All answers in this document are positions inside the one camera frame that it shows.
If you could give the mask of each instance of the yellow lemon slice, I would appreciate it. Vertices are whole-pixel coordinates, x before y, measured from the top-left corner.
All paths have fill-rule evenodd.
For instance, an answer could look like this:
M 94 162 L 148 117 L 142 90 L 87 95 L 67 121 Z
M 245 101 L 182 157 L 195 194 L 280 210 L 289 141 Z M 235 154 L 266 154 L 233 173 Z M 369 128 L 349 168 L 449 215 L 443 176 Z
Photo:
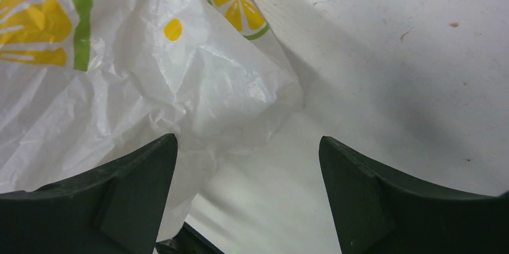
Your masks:
M 71 1 L 79 16 L 74 23 L 58 0 L 0 0 L 0 61 L 86 71 L 92 0 Z
M 209 3 L 248 40 L 257 39 L 269 30 L 253 0 L 209 0 Z

